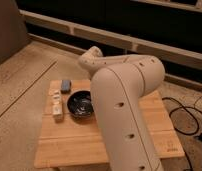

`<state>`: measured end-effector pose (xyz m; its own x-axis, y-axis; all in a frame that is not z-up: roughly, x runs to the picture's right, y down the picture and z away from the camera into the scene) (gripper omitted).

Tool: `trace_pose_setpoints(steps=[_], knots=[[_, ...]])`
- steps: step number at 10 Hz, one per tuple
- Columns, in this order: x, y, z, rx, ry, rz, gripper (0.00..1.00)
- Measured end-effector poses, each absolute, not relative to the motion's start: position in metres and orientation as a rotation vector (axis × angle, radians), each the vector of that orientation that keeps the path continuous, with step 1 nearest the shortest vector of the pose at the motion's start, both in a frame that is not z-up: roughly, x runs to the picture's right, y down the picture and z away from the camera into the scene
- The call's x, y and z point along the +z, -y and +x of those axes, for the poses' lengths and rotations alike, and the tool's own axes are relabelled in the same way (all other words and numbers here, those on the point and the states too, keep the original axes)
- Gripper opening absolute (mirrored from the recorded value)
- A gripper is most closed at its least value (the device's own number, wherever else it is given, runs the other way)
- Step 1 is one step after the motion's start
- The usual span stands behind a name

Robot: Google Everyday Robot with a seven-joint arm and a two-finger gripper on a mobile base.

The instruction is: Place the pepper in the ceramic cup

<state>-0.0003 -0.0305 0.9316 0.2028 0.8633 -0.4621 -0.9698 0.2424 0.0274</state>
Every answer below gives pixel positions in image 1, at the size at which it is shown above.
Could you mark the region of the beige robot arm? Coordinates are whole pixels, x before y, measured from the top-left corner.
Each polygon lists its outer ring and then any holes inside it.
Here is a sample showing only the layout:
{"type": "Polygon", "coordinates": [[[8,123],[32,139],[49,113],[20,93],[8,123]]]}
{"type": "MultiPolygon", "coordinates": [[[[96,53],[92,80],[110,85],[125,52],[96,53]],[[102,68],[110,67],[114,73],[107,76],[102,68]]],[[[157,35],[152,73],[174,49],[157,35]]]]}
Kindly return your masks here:
{"type": "Polygon", "coordinates": [[[163,171],[139,99],[163,82],[162,62],[150,55],[105,57],[93,46],[79,57],[112,171],[163,171]]]}

